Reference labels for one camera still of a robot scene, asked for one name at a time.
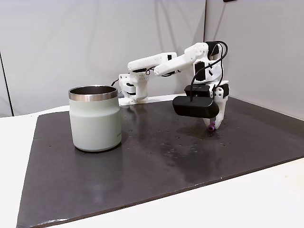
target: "wire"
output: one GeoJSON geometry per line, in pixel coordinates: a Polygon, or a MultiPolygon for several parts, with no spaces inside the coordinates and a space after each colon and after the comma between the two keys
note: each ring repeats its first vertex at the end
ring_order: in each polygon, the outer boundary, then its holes
{"type": "MultiPolygon", "coordinates": [[[[223,57],[223,46],[220,44],[220,46],[222,47],[222,53],[220,55],[220,57],[222,58],[223,57]]],[[[214,91],[219,87],[219,85],[221,84],[222,80],[223,80],[223,77],[224,77],[224,69],[223,69],[223,59],[222,61],[220,62],[220,68],[222,69],[222,76],[220,77],[220,80],[218,82],[218,85],[216,87],[214,87],[214,91]]]]}
{"type": "Polygon", "coordinates": [[[151,73],[150,70],[154,70],[154,67],[152,66],[152,67],[150,67],[149,69],[147,69],[147,70],[146,70],[146,75],[150,75],[150,73],[151,73]]]}
{"type": "Polygon", "coordinates": [[[223,58],[225,58],[226,55],[227,55],[227,53],[228,53],[228,46],[227,46],[227,44],[226,44],[225,42],[219,41],[219,40],[216,41],[216,42],[218,42],[219,44],[223,44],[223,45],[225,46],[225,48],[226,48],[225,54],[224,54],[223,56],[221,56],[221,58],[219,58],[219,59],[218,59],[217,61],[215,61],[214,63],[212,63],[212,64],[210,64],[210,65],[208,65],[208,66],[205,66],[205,67],[199,69],[199,70],[196,72],[196,74],[194,75],[194,77],[193,77],[193,79],[192,79],[192,81],[191,81],[191,85],[190,85],[190,101],[191,101],[191,102],[193,102],[193,94],[192,94],[193,83],[194,83],[194,80],[196,79],[196,76],[198,75],[198,73],[199,73],[200,71],[202,71],[202,70],[205,70],[205,69],[207,69],[207,68],[209,68],[209,67],[211,67],[211,66],[217,64],[219,61],[222,61],[223,58]]]}
{"type": "Polygon", "coordinates": [[[112,82],[111,86],[114,86],[115,82],[117,82],[119,79],[112,82]]]}
{"type": "Polygon", "coordinates": [[[6,86],[6,91],[7,91],[7,93],[8,93],[10,111],[11,111],[12,116],[15,116],[15,115],[14,115],[14,110],[13,110],[13,105],[11,104],[11,99],[10,99],[10,92],[9,92],[8,82],[7,82],[6,77],[5,77],[5,72],[4,72],[4,66],[3,66],[3,62],[2,62],[1,52],[0,52],[0,61],[1,61],[1,65],[2,65],[2,71],[3,71],[3,76],[4,76],[4,82],[5,82],[5,86],[6,86]]]}

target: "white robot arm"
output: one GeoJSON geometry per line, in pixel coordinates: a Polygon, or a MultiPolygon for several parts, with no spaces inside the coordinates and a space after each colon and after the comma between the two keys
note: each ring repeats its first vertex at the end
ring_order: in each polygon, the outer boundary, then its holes
{"type": "Polygon", "coordinates": [[[175,52],[161,53],[141,58],[128,64],[128,74],[119,75],[119,86],[124,95],[124,104],[146,103],[148,99],[149,69],[177,57],[175,52]]]}
{"type": "MultiPolygon", "coordinates": [[[[168,72],[175,70],[182,70],[186,67],[193,66],[194,72],[194,85],[191,90],[191,86],[185,88],[187,96],[196,96],[196,97],[206,97],[207,99],[201,99],[200,101],[210,101],[210,98],[213,99],[213,105],[208,102],[202,102],[199,106],[202,113],[206,112],[208,114],[214,112],[216,116],[210,118],[212,115],[209,115],[209,118],[203,118],[206,126],[209,131],[214,131],[218,129],[222,120],[224,119],[225,105],[229,95],[229,86],[228,81],[223,81],[223,68],[219,59],[223,55],[223,48],[221,43],[223,42],[206,42],[206,43],[196,43],[195,45],[187,48],[185,54],[176,57],[170,61],[164,62],[154,68],[154,73],[157,76],[162,76],[168,72]]],[[[184,98],[179,98],[179,101],[183,99],[185,105],[180,105],[180,109],[189,109],[178,112],[177,109],[173,106],[177,114],[187,115],[187,116],[204,116],[204,114],[195,113],[198,111],[190,111],[193,108],[193,104],[187,104],[188,100],[184,98]]]]}
{"type": "Polygon", "coordinates": [[[190,99],[183,98],[183,101],[178,104],[177,100],[182,99],[177,97],[175,106],[173,101],[174,109],[179,115],[202,117],[209,131],[218,129],[224,118],[225,105],[229,95],[228,81],[222,80],[223,68],[220,62],[220,59],[226,56],[227,51],[227,45],[224,42],[213,41],[196,43],[187,48],[179,57],[175,52],[169,52],[130,62],[128,64],[129,73],[119,75],[119,85],[125,104],[146,103],[148,72],[151,69],[154,70],[156,76],[170,76],[193,66],[194,85],[185,88],[186,95],[190,96],[190,99]],[[221,44],[226,46],[224,55],[221,44]]]}

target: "black table mat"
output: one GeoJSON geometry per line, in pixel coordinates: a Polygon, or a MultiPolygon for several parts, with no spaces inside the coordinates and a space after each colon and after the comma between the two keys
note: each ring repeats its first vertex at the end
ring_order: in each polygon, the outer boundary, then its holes
{"type": "Polygon", "coordinates": [[[107,213],[304,156],[303,121],[234,98],[213,133],[202,119],[177,116],[172,101],[121,111],[122,144],[103,153],[73,146],[68,112],[38,118],[18,228],[107,213]]]}

